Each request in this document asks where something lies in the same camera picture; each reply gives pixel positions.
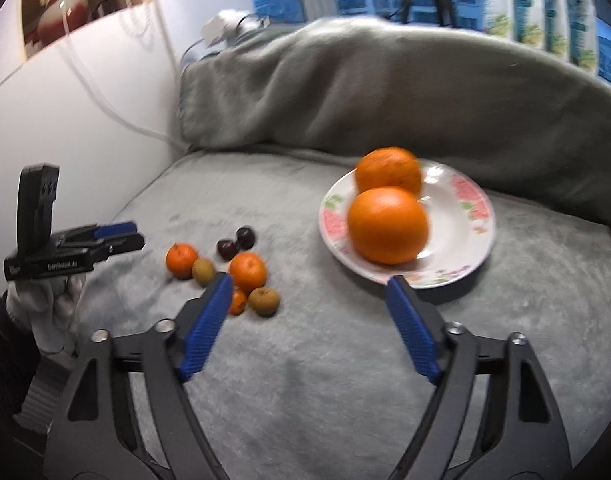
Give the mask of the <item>white gloved left hand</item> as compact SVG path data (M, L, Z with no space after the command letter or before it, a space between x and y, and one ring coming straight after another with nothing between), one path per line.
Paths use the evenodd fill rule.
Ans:
M6 313L20 330L32 333L42 353L62 352L84 284L84 274L13 282L6 291Z

